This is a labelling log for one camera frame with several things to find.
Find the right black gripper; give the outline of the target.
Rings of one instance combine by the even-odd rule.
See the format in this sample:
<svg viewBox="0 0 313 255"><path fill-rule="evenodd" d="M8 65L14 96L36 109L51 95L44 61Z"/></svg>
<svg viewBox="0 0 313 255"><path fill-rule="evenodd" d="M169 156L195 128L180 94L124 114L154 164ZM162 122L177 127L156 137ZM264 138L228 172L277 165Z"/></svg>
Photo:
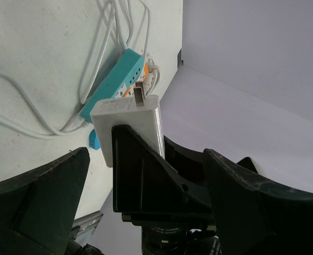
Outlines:
<svg viewBox="0 0 313 255"><path fill-rule="evenodd" d="M203 153L164 145L162 157L130 126L112 128L114 211L142 228L143 254L221 254Z"/></svg>

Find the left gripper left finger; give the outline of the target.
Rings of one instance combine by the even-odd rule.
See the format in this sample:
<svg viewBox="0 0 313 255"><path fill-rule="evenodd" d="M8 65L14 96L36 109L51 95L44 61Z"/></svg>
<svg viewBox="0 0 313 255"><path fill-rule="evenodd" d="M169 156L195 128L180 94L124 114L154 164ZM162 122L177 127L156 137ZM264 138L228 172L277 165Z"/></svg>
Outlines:
<svg viewBox="0 0 313 255"><path fill-rule="evenodd" d="M0 182L0 254L64 254L90 156L75 149Z"/></svg>

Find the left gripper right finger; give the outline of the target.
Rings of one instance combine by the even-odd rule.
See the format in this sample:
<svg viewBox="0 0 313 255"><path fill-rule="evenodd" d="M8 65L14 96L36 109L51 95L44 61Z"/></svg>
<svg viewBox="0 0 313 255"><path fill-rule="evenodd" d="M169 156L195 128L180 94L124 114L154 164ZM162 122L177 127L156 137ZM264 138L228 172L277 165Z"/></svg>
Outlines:
<svg viewBox="0 0 313 255"><path fill-rule="evenodd" d="M204 173L223 254L313 254L313 193L254 173L212 149Z"/></svg>

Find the white charger plug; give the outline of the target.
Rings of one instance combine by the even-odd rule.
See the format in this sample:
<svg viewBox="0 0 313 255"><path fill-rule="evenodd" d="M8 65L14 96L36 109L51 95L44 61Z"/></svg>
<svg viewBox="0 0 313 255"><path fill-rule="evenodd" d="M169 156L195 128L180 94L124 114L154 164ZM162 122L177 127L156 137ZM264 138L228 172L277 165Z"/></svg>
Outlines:
<svg viewBox="0 0 313 255"><path fill-rule="evenodd" d="M90 111L107 167L113 167L111 129L116 125L129 125L165 157L159 96L145 95L142 81L133 92L132 97L100 100Z"/></svg>

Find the blue flat plug adapter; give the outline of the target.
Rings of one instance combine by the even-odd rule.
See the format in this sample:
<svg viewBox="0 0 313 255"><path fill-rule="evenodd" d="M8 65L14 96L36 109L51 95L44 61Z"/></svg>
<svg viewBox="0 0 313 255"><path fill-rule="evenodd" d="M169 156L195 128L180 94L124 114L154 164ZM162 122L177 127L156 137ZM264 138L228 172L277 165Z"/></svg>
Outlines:
<svg viewBox="0 0 313 255"><path fill-rule="evenodd" d="M90 135L89 135L89 146L90 148L94 149L94 150L99 150L100 147L100 142L98 139L98 136L95 132L95 130L92 130Z"/></svg>

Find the orange power strip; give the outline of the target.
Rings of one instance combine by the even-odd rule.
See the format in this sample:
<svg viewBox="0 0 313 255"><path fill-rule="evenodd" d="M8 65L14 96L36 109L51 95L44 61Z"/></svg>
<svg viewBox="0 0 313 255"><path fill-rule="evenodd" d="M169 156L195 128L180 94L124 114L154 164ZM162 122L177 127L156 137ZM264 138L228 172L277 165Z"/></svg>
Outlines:
<svg viewBox="0 0 313 255"><path fill-rule="evenodd" d="M124 94L124 97L130 97L133 96L134 91L133 89L135 88L135 83L138 82L144 82L148 76L149 73L149 67L147 64L144 64L144 69L141 71L140 76L133 82L127 89L127 91Z"/></svg>

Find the teal power strip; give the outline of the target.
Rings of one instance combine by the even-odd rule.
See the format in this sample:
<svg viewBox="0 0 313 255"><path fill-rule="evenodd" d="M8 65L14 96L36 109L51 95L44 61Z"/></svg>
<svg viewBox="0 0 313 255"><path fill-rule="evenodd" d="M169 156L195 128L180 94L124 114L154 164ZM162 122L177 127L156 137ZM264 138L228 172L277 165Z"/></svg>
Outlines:
<svg viewBox="0 0 313 255"><path fill-rule="evenodd" d="M103 79L92 96L86 101L79 112L80 117L91 123L90 111L96 102L103 99L120 98L127 89L139 78L144 67L142 55L127 49L121 58Z"/></svg>

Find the aluminium table frame rail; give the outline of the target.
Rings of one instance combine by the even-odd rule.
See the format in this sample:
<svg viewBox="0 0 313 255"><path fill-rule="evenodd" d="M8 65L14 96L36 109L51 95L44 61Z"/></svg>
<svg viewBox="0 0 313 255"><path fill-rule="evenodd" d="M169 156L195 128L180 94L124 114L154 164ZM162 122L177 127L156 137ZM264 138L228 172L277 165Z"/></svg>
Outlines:
<svg viewBox="0 0 313 255"><path fill-rule="evenodd" d="M92 234L94 230L97 228L102 217L103 213L101 211L96 211L91 214L80 217L78 219L75 219L69 237L71 239L76 240L77 238L86 233Z"/></svg>

